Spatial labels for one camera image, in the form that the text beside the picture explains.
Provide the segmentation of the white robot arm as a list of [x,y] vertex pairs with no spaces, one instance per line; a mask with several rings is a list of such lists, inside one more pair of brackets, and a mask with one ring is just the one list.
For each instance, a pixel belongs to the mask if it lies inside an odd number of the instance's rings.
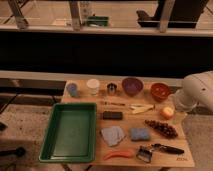
[[213,112],[213,71],[186,76],[181,88],[171,95],[175,108],[174,124],[180,124],[187,112],[199,104]]

